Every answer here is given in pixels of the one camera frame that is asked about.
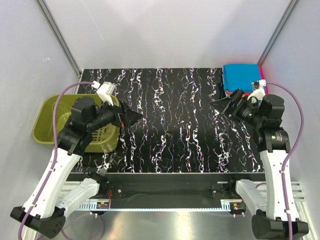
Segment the blue t shirt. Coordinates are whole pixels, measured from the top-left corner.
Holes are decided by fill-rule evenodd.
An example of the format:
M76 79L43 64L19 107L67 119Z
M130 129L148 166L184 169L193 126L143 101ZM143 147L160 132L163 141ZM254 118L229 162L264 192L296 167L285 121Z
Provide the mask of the blue t shirt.
M223 89L228 93L233 93L237 89L251 93L252 83L262 79L259 66L247 63L225 64L222 68L222 77Z

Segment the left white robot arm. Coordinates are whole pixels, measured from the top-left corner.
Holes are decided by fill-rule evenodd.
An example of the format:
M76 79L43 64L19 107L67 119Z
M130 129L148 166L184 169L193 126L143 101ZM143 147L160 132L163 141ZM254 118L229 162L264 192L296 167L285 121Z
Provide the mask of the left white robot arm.
M24 227L53 239L63 231L66 219L82 203L91 197L103 198L112 194L105 177L90 173L76 188L59 197L72 168L93 141L94 132L109 124L128 129L143 118L143 114L130 109L124 101L114 104L113 83L88 81L86 84L96 89L101 105L97 105L90 96L77 98L64 127L57 131L56 112L68 89L65 88L57 97L52 111L54 148L49 163L29 199L10 213L11 218L20 222L17 234L20 240Z

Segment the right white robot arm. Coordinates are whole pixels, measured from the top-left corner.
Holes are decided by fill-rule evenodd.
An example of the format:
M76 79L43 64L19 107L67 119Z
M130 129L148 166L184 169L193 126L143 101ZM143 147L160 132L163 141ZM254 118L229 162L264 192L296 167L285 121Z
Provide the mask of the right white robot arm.
M232 198L241 197L246 204L256 239L298 240L309 233L309 225L301 220L293 195L289 160L298 144L290 144L289 134L281 126L285 101L265 92L268 83L264 79L251 85L250 95L236 89L211 105L225 117L254 129L254 142L264 167L266 197L249 179L229 183L227 192Z

